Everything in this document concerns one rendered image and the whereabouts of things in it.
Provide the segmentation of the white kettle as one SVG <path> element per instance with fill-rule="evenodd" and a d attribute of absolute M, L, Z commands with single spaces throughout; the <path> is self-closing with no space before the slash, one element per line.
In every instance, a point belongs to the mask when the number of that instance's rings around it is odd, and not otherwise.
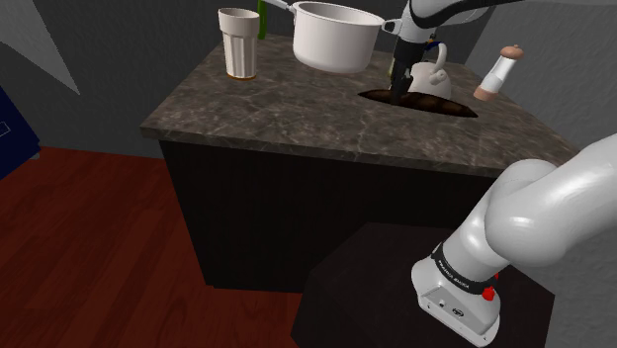
<path fill-rule="evenodd" d="M 422 61 L 415 63 L 411 68 L 412 82 L 409 92 L 418 92 L 440 97 L 446 100 L 451 98 L 451 80 L 444 70 L 447 58 L 447 46 L 441 42 L 431 42 L 427 48 L 438 48 L 435 62 Z"/>

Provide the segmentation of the dark brown bread loaf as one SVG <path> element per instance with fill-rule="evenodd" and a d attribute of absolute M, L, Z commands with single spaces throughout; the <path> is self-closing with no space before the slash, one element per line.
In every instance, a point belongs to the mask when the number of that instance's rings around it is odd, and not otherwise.
<path fill-rule="evenodd" d="M 380 103 L 385 103 L 389 105 L 392 104 L 391 90 L 374 89 L 360 92 L 359 96 Z M 468 106 L 438 96 L 419 92 L 406 92 L 398 99 L 397 106 L 422 112 L 429 112 L 453 117 L 478 117 L 478 115 Z"/>

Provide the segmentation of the white saucepan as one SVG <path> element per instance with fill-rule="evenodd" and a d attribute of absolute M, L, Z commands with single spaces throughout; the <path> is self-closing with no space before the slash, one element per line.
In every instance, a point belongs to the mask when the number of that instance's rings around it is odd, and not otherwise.
<path fill-rule="evenodd" d="M 397 35 L 401 19 L 385 20 L 372 13 L 332 3 L 283 0 L 266 3 L 294 15 L 293 51 L 312 68 L 337 74 L 362 72 L 368 66 L 379 31 Z"/>

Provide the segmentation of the white pepper mill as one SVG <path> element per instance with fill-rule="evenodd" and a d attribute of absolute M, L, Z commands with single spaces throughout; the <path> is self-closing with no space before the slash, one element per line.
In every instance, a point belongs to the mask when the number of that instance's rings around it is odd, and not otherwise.
<path fill-rule="evenodd" d="M 500 57 L 474 92 L 474 97 L 478 100 L 487 102 L 498 95 L 509 72 L 524 56 L 524 51 L 518 44 L 515 44 L 505 46 L 499 54 Z"/>

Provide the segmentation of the white ribbed cup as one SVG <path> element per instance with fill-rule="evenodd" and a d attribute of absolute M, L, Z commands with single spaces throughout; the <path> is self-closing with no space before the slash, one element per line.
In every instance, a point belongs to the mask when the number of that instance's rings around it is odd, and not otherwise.
<path fill-rule="evenodd" d="M 255 78 L 259 14 L 240 8 L 220 8 L 218 16 L 227 75 L 240 80 Z"/>

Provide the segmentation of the dark cabinet with marble top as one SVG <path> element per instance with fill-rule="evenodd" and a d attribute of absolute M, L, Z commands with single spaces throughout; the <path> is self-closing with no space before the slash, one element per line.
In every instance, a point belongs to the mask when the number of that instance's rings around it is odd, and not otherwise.
<path fill-rule="evenodd" d="M 143 121 L 159 142 L 208 285 L 298 292 L 369 221 L 453 229 L 511 163 L 576 150 L 478 76 L 450 63 L 468 118 L 369 100 L 391 55 L 337 75 L 298 62 L 287 37 L 257 46 L 257 75 L 227 76 L 214 48 Z"/>

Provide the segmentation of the dark blue furniture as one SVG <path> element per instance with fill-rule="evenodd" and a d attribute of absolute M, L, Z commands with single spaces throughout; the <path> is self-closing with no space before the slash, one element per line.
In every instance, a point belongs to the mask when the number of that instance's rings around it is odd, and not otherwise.
<path fill-rule="evenodd" d="M 0 87 L 0 180 L 40 151 L 40 139 Z"/>

